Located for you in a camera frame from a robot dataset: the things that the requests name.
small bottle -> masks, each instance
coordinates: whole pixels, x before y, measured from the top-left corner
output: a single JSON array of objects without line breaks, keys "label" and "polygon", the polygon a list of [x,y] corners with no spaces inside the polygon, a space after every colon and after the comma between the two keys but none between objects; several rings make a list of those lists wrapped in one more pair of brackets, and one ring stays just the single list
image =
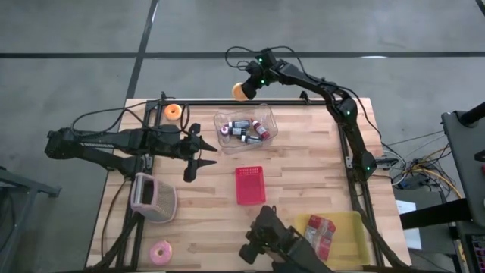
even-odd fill
[{"label": "small bottle", "polygon": [[241,141],[248,144],[261,143],[263,139],[257,136],[240,136]]},{"label": "small bottle", "polygon": [[230,121],[227,126],[229,128],[249,128],[251,126],[250,121]]},{"label": "small bottle", "polygon": [[229,127],[223,126],[221,128],[221,136],[222,136],[222,141],[224,143],[228,143],[230,141],[230,136],[229,136]]},{"label": "small bottle", "polygon": [[246,129],[244,128],[231,128],[229,127],[229,134],[233,136],[243,136],[246,134]]},{"label": "small bottle", "polygon": [[267,140],[270,137],[270,133],[263,127],[258,121],[251,119],[252,126],[255,128],[256,132],[263,138],[263,140]]}]

clear plastic container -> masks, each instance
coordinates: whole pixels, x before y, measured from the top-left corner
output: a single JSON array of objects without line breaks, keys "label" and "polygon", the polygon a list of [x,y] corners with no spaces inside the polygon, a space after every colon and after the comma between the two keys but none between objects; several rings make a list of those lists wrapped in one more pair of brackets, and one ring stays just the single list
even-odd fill
[{"label": "clear plastic container", "polygon": [[[226,136],[222,135],[221,128],[227,126],[230,121],[245,121],[251,119],[259,121],[259,123],[261,123],[261,125],[268,131],[270,136],[266,140],[263,140],[260,143],[248,144],[241,141],[237,136],[230,136],[229,139],[227,139]],[[273,138],[278,134],[278,127],[274,120],[273,112],[271,111],[271,107],[267,104],[261,104],[254,108],[246,108],[241,111],[219,111],[214,116],[214,125],[219,144],[222,147],[222,151],[226,154],[243,152],[249,149],[269,145]],[[252,124],[247,131],[248,135],[259,137],[258,132],[256,132]]]}]

red package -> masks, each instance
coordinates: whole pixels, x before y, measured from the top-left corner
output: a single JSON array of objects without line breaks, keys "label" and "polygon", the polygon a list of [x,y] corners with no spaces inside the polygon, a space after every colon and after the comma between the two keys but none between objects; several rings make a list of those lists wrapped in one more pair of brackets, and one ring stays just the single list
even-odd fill
[{"label": "red package", "polygon": [[305,230],[305,238],[311,243],[318,258],[327,261],[330,254],[335,224],[329,219],[312,215]]}]

orange object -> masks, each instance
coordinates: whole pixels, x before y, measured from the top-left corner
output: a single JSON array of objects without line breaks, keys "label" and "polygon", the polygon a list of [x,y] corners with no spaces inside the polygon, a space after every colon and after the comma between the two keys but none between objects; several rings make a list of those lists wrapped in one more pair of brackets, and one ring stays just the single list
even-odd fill
[{"label": "orange object", "polygon": [[169,121],[176,121],[182,115],[182,108],[180,107],[180,105],[171,104],[165,107],[164,113],[165,117],[167,117]]},{"label": "orange object", "polygon": [[243,83],[236,83],[233,86],[233,97],[240,102],[248,100],[248,97],[243,92]]}]

tape roll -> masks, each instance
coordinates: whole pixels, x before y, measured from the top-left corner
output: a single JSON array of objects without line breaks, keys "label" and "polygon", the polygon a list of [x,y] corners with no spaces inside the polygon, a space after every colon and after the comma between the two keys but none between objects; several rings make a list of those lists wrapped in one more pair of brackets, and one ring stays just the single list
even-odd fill
[{"label": "tape roll", "polygon": [[167,105],[167,107],[165,107],[164,113],[165,117],[167,117],[169,121],[176,121],[182,115],[182,108],[180,107],[180,105],[177,104]]},{"label": "tape roll", "polygon": [[243,92],[243,83],[236,83],[233,86],[233,98],[240,102],[248,100],[248,97]]},{"label": "tape roll", "polygon": [[155,265],[166,265],[172,258],[172,246],[165,240],[156,243],[150,249],[150,259]]}]

